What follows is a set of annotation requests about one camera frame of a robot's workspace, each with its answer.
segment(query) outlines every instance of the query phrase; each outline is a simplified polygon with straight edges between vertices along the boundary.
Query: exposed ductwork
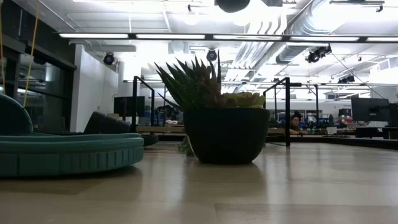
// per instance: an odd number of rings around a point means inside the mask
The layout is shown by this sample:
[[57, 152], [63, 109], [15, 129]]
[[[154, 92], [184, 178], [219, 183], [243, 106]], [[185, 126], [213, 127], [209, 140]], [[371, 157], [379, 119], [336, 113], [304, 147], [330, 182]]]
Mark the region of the exposed ductwork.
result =
[[[267, 16], [263, 21], [250, 23], [248, 34], [281, 34], [287, 25], [285, 11], [281, 7], [267, 7], [264, 3]], [[234, 68], [251, 68], [257, 64], [265, 54], [271, 43], [243, 42], [232, 64]]]
[[[287, 28], [287, 35], [328, 35], [345, 23], [346, 16], [341, 12], [336, 16], [336, 5], [329, 0], [313, 0], [297, 20]], [[292, 46], [285, 43], [274, 43], [258, 63], [288, 64], [306, 50], [308, 46]]]

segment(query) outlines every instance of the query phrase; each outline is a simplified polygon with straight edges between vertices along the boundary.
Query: light wood floor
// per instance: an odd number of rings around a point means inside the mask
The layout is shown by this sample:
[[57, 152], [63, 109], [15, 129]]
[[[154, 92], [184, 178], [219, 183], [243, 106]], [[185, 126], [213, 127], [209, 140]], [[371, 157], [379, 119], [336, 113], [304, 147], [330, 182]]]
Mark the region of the light wood floor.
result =
[[251, 165], [214, 166], [172, 148], [114, 172], [0, 179], [0, 223], [398, 223], [394, 151], [268, 144]]

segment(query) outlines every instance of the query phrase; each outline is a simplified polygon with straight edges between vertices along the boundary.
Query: white wall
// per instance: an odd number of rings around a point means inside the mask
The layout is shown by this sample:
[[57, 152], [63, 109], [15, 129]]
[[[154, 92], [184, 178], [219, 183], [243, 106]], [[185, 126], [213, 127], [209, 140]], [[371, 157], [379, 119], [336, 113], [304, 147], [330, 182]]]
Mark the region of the white wall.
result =
[[113, 113], [118, 74], [88, 54], [82, 45], [76, 46], [75, 64], [70, 131], [80, 132], [94, 111]]

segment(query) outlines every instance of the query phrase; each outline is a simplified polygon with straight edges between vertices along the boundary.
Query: fluorescent light fixture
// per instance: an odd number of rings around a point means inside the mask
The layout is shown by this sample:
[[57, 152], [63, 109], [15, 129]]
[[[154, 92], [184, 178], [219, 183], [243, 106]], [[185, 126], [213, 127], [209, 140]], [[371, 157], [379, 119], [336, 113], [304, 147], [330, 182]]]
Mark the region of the fluorescent light fixture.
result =
[[240, 85], [240, 84], [244, 84], [245, 82], [234, 82], [234, 81], [227, 81], [227, 82], [224, 82], [224, 81], [221, 81], [221, 84], [236, 84], [236, 85]]
[[263, 35], [214, 35], [215, 40], [282, 40], [281, 36], [263, 36]]
[[247, 82], [246, 84], [250, 84], [250, 85], [273, 85], [275, 83], [271, 83], [271, 82]]
[[60, 34], [62, 38], [70, 38], [70, 39], [128, 39], [128, 34], [83, 34], [83, 33], [74, 33], [74, 34]]
[[[123, 4], [161, 4], [161, 5], [172, 5], [179, 4], [186, 6], [187, 1], [163, 1], [163, 0], [73, 0], [74, 2], [88, 2], [88, 3], [123, 3]], [[200, 6], [202, 4], [201, 1], [188, 1], [192, 6]]]
[[367, 42], [398, 42], [398, 37], [368, 37]]
[[195, 40], [200, 39], [204, 40], [204, 34], [137, 34], [137, 39], [188, 39]]
[[329, 44], [326, 43], [305, 43], [305, 42], [288, 42], [288, 46], [311, 46], [311, 47], [327, 47]]
[[359, 37], [339, 37], [339, 36], [331, 36], [331, 37], [291, 37], [290, 40], [293, 41], [324, 41], [324, 42], [331, 42], [331, 41], [348, 41], [348, 42], [355, 42], [358, 41]]
[[203, 51], [206, 52], [208, 49], [208, 47], [204, 47], [204, 46], [189, 46], [189, 50], [195, 50], [195, 51]]

